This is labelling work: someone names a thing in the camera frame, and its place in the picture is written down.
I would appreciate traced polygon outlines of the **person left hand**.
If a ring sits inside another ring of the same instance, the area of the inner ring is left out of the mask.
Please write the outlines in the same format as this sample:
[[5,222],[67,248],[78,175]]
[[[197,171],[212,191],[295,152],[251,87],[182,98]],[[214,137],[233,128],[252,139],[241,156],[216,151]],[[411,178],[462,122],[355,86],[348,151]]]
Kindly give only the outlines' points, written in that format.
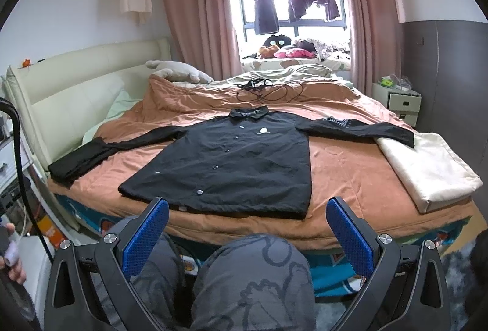
[[23,285],[27,279],[16,243],[10,239],[15,231],[11,223],[1,224],[1,270],[7,271],[11,281]]

